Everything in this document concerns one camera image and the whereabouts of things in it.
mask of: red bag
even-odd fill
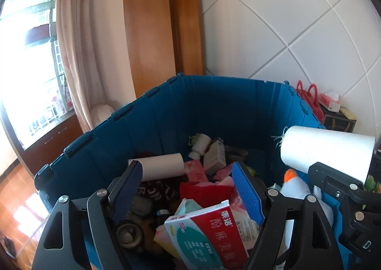
[[[315,91],[315,97],[311,94],[311,89],[314,89]],[[298,92],[299,96],[305,100],[306,103],[311,107],[314,115],[319,120],[320,123],[324,124],[324,113],[323,110],[321,110],[319,103],[317,102],[317,87],[315,83],[310,84],[308,90],[303,90],[303,84],[302,81],[299,80],[296,85],[296,91]]]

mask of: white tile wall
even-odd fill
[[[208,74],[301,79],[381,134],[381,18],[370,0],[202,0]]]

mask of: medicine box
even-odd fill
[[[228,200],[171,216],[165,227],[189,270],[244,268],[248,254]]]
[[[226,166],[225,148],[220,140],[210,145],[209,151],[204,155],[204,170],[210,176]]]

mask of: wooden door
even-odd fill
[[[200,0],[123,0],[136,97],[176,73],[203,75]]]

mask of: pink package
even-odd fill
[[[190,160],[184,163],[184,173],[188,176],[189,182],[208,182],[204,168],[199,160]]]
[[[213,179],[218,181],[222,181],[223,179],[225,179],[227,176],[230,175],[230,173],[232,173],[233,164],[234,163],[231,163],[226,167],[222,168],[221,170],[217,171]]]

